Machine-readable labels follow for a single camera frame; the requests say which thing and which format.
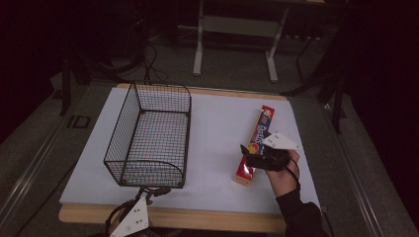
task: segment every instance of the white tag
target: white tag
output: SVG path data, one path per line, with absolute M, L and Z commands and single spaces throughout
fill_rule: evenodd
M 280 132 L 273 133 L 263 140 L 263 144 L 274 149 L 298 150 L 301 147 Z
M 114 230 L 111 237 L 124 237 L 146 229 L 147 227 L 147 204 L 145 198 L 142 197 Z

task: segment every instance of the wire basket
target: wire basket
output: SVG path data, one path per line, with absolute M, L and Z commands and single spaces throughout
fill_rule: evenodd
M 130 84 L 104 160 L 120 186 L 184 187 L 191 104 L 184 86 Z

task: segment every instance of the gray floor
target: gray floor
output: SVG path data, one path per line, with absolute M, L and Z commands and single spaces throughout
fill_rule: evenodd
M 293 89 L 301 82 L 294 60 L 304 42 L 282 39 L 275 56 L 280 82 L 269 81 L 265 54 L 259 49 L 244 49 L 208 40 L 204 50 L 202 75 L 192 75 L 195 56 L 195 34 L 181 38 L 178 44 L 163 43 L 156 38 L 154 67 L 157 75 L 180 82 L 188 87 L 204 87 L 279 94 Z M 301 59 L 304 76 L 315 67 L 321 53 L 314 43 Z M 147 49 L 151 60 L 153 50 Z M 144 68 L 123 75 L 126 79 L 142 79 Z M 60 74 L 51 81 L 59 88 Z M 39 155 L 40 147 L 59 128 L 52 146 L 45 147 L 45 161 L 26 197 L 18 201 L 19 208 L 8 222 L 4 236 L 14 236 L 25 221 L 37 210 L 60 179 L 77 161 L 107 96 L 116 84 L 95 76 L 89 87 L 73 85 L 73 105 L 66 117 L 60 117 L 60 101 L 47 99 L 1 146 L 0 200 L 7 200 L 19 177 L 30 162 Z M 315 101 L 318 88 L 289 98 L 304 145 L 307 161 L 321 205 L 328 216 L 336 236 L 418 236 L 407 212 L 395 192 L 388 175 L 379 161 L 377 152 L 354 111 L 349 97 L 344 98 L 341 119 L 342 134 L 333 132 L 330 111 Z M 67 128 L 70 116 L 92 119 L 86 129 Z M 22 231 L 21 236 L 87 236 L 102 231 L 101 225 L 69 224 L 58 220 L 59 197 L 68 176 L 59 185 L 46 205 Z M 234 233 L 183 230 L 180 236 L 266 236 L 263 233 Z

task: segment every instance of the candy bar wrapper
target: candy bar wrapper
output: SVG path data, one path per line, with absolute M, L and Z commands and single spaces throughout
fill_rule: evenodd
M 263 151 L 263 139 L 265 131 L 268 131 L 269 126 L 271 125 L 272 118 L 274 116 L 275 110 L 262 106 L 262 110 L 256 121 L 256 125 L 253 128 L 252 135 L 250 137 L 249 143 L 247 144 L 247 149 L 251 154 L 262 154 Z M 255 168 L 247 166 L 246 156 L 243 155 L 241 158 L 240 164 L 237 168 L 237 172 L 234 176 L 234 182 L 244 187 L 249 187 L 253 180 L 253 175 Z

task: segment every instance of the wooden table edge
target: wooden table edge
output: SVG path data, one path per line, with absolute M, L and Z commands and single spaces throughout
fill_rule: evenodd
M 104 224 L 115 205 L 64 204 L 58 218 L 67 223 Z M 148 208 L 151 225 L 163 228 L 284 233 L 286 224 L 279 214 L 232 211 Z
M 128 89 L 129 85 L 130 84 L 122 83 L 122 84 L 119 84 L 117 88 Z M 189 88 L 189 87 L 187 87 L 187 89 L 192 94 L 287 101 L 287 98 L 284 96 L 260 94 L 257 92 L 227 91 L 227 90 L 217 90 L 217 89 L 211 89 L 211 88 Z

